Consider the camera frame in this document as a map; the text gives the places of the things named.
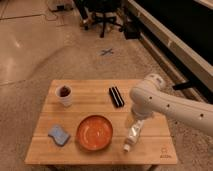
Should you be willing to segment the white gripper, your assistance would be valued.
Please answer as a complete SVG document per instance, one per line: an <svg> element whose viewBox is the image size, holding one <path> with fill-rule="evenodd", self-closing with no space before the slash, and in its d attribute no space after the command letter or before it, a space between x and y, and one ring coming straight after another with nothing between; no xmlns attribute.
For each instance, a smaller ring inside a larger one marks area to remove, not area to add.
<svg viewBox="0 0 213 171"><path fill-rule="evenodd" d="M132 113L138 120L146 120L153 115L153 111L151 109L139 107L136 105L132 106Z"/></svg>

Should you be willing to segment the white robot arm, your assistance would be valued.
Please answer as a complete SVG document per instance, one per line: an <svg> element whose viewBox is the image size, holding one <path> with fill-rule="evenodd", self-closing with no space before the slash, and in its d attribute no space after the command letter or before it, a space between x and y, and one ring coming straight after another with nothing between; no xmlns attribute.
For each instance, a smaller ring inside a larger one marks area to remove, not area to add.
<svg viewBox="0 0 213 171"><path fill-rule="evenodd" d="M130 90L132 112L140 119L159 112L213 137L213 105L162 92L165 81L149 74Z"/></svg>

